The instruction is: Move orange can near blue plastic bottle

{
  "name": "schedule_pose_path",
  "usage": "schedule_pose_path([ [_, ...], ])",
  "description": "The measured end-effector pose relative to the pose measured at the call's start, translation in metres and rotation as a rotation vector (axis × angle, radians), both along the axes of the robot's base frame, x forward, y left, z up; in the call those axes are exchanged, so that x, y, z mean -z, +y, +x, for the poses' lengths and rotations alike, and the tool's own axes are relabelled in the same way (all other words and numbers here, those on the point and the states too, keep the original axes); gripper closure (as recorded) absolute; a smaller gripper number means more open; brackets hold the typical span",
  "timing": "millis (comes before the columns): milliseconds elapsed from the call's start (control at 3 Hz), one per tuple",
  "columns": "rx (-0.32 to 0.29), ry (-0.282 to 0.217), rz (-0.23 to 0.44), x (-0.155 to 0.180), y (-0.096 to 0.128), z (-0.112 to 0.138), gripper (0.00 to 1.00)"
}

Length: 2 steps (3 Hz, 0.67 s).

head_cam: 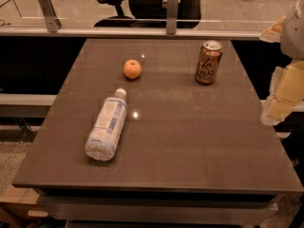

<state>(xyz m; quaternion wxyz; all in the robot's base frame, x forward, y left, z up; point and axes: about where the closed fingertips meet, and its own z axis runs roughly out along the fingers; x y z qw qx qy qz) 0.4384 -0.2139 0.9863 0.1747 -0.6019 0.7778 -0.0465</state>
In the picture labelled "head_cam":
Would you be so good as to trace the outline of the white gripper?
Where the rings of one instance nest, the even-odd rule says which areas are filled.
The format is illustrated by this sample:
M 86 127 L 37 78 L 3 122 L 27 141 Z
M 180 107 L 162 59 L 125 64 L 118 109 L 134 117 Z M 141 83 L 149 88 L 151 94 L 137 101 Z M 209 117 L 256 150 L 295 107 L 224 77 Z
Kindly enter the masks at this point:
M 265 29 L 259 39 L 279 43 L 283 54 L 296 59 L 285 68 L 277 66 L 260 120 L 266 125 L 283 122 L 304 100 L 304 0 L 298 0 L 287 16 Z

